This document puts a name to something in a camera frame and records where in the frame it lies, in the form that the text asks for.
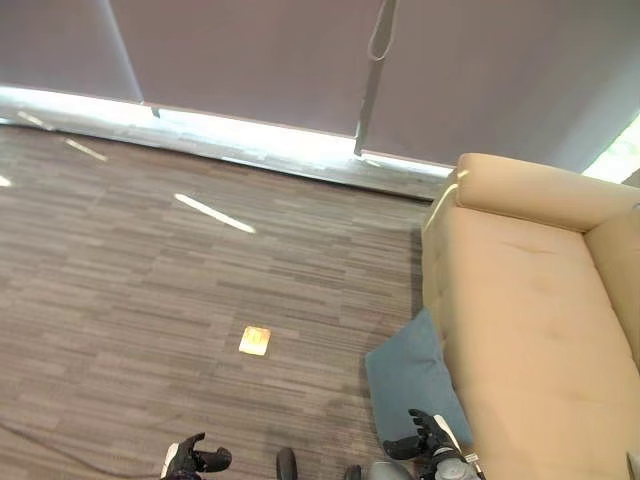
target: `sofa cushion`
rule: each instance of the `sofa cushion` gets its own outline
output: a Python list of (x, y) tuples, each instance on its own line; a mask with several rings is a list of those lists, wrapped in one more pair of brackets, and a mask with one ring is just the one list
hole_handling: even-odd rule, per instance
[(583, 236), (459, 207), (440, 228), (445, 360), (487, 478), (627, 478), (640, 377)]
[(585, 232), (640, 202), (640, 189), (547, 165), (467, 153), (458, 205)]
[(585, 241), (640, 370), (640, 208), (607, 220)]

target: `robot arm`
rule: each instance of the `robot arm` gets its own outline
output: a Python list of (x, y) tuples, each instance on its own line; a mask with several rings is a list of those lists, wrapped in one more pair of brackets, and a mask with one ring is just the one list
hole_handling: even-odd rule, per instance
[(384, 442), (387, 455), (395, 460), (424, 457), (426, 462), (420, 471), (420, 480), (485, 480), (477, 463), (472, 462), (472, 467), (462, 455), (444, 418), (414, 409), (409, 410), (409, 414), (413, 417), (418, 434), (395, 442)]
[(198, 472), (221, 472), (229, 468), (229, 450), (222, 447), (216, 452), (194, 450), (196, 443), (203, 440), (204, 436), (204, 433), (199, 433), (169, 447), (161, 480), (202, 480)]

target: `black glove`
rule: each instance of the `black glove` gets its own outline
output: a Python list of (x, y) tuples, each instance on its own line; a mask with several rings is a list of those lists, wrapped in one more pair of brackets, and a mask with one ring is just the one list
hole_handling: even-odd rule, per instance
[(181, 442), (162, 480), (202, 480), (196, 472), (220, 472), (229, 468), (229, 450), (222, 447), (215, 453), (194, 450), (196, 443), (203, 439), (204, 433), (199, 433)]

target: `blue pillow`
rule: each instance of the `blue pillow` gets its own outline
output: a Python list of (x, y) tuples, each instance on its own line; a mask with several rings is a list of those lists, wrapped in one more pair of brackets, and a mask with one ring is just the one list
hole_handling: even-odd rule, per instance
[(380, 443), (416, 435), (410, 408), (442, 415), (460, 444), (472, 443), (427, 309), (368, 353), (365, 364)]

